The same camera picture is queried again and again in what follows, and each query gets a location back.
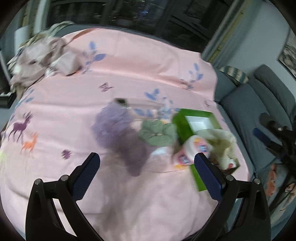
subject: pink bedsheet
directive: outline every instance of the pink bedsheet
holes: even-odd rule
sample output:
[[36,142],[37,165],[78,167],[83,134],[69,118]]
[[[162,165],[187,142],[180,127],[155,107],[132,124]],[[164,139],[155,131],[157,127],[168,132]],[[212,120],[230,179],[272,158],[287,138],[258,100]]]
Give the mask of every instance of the pink bedsheet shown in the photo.
[[[64,38],[70,42],[77,33]],[[114,98],[137,98],[164,103],[171,112],[164,118],[179,108],[213,112],[229,130],[213,102],[217,77],[211,65],[199,53],[115,30],[94,29],[69,45],[81,54],[83,69],[30,87],[4,135],[0,193],[12,224],[25,232],[35,179],[57,180],[96,152],[101,167],[77,203],[106,241],[180,241],[195,233],[217,202],[208,191],[197,192],[190,170],[167,172],[163,167],[169,167],[169,155],[152,155],[141,175],[131,177],[116,154],[98,146],[91,126]],[[21,131],[15,133],[15,123],[25,127],[23,143],[22,135],[17,141]],[[238,147],[236,154],[241,167],[233,176],[247,181],[249,172]],[[73,232],[56,205],[66,230]]]

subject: orange animal figure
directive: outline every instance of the orange animal figure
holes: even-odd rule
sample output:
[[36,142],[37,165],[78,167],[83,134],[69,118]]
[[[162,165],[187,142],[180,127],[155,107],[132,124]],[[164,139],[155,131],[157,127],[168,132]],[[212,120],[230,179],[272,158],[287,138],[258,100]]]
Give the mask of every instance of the orange animal figure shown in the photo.
[[30,150],[29,153],[32,153],[36,143],[37,143],[37,137],[38,137],[38,133],[35,132],[33,134],[31,134],[31,137],[33,138],[33,141],[29,142],[29,141],[26,141],[23,146],[22,146],[22,149],[20,152],[22,152],[22,150]]

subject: silver screw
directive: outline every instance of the silver screw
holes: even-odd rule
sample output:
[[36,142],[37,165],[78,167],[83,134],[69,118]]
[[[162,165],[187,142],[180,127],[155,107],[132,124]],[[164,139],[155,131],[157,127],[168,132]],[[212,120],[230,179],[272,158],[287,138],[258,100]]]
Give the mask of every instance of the silver screw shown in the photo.
[[41,182],[41,179],[38,178],[38,179],[35,180],[34,183],[35,183],[36,185],[38,185],[40,182]]
[[233,178],[233,176],[231,176],[231,175],[227,175],[227,176],[226,176],[226,180],[228,180],[228,181],[230,181],[230,182],[233,181],[233,179],[234,179],[234,178]]
[[255,179],[254,179],[254,183],[256,183],[256,184],[260,184],[261,181],[260,181],[258,178],[255,178]]
[[62,175],[62,176],[61,176],[61,180],[62,180],[63,182],[64,182],[64,181],[67,181],[68,178],[69,178],[68,175]]

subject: white wall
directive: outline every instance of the white wall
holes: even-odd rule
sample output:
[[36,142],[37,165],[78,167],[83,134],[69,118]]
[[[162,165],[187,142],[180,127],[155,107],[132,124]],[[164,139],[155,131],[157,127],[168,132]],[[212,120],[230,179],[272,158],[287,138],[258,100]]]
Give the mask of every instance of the white wall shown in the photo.
[[263,3],[246,39],[227,65],[247,75],[262,64],[269,66],[296,97],[296,80],[277,61],[290,27],[278,9]]

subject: gray curtain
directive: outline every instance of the gray curtain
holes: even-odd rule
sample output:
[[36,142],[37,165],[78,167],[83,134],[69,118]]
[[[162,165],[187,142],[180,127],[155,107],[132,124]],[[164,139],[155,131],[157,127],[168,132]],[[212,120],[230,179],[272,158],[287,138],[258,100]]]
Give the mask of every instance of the gray curtain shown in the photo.
[[219,69],[227,65],[248,34],[262,0],[235,0],[202,53],[202,59]]

